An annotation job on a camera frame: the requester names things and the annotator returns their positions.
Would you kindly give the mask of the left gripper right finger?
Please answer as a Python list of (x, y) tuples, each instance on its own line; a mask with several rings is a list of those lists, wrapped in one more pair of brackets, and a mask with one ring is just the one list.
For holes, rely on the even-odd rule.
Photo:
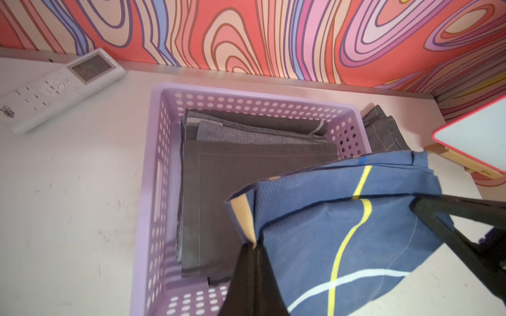
[(261, 316), (289, 315), (279, 292), (266, 250), (264, 248), (256, 250), (256, 314)]

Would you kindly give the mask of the plain grey pillowcase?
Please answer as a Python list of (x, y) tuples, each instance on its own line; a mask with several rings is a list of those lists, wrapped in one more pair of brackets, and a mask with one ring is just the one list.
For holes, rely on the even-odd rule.
[(258, 180), (338, 158), (324, 121), (189, 110), (181, 120), (177, 257), (184, 277), (230, 280), (242, 246), (225, 202)]

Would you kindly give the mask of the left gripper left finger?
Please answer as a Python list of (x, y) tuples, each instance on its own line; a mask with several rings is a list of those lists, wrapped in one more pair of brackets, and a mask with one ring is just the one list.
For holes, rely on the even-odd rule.
[(258, 250), (251, 244), (244, 244), (237, 260), (226, 299), (218, 315), (259, 315), (259, 275)]

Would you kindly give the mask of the navy yellow-striped pillowcase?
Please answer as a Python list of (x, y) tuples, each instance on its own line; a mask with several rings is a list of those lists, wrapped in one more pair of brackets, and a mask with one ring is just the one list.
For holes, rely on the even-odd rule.
[(428, 154), (394, 151), (261, 180), (225, 205), (266, 250), (289, 315), (349, 315), (441, 246), (411, 210), (422, 196), (441, 196)]

